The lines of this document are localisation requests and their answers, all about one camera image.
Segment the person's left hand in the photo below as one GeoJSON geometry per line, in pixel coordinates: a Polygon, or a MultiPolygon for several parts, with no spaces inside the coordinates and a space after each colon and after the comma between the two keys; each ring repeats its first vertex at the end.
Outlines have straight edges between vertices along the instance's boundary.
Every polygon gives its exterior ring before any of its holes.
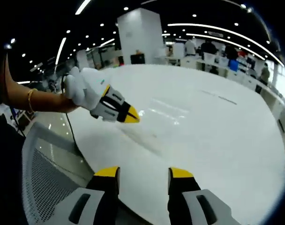
{"type": "Polygon", "coordinates": [[[73,67],[64,79],[64,95],[71,99],[76,106],[91,109],[90,93],[86,87],[84,77],[78,67],[73,67]]]}

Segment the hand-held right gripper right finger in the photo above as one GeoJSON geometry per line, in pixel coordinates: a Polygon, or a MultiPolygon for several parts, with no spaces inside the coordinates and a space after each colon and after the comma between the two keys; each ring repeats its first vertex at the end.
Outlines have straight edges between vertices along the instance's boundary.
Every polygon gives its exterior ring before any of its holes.
{"type": "Polygon", "coordinates": [[[169,168],[169,219],[172,225],[238,225],[231,208],[207,189],[201,189],[194,175],[169,168]]]}

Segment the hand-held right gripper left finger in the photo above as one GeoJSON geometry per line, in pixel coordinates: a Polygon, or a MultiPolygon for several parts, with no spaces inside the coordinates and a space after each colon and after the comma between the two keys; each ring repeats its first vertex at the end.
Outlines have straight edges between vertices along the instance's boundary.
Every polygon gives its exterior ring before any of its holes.
{"type": "Polygon", "coordinates": [[[52,215],[53,225],[114,225],[118,211],[120,168],[94,173],[87,188],[77,188],[59,202],[52,215]]]}

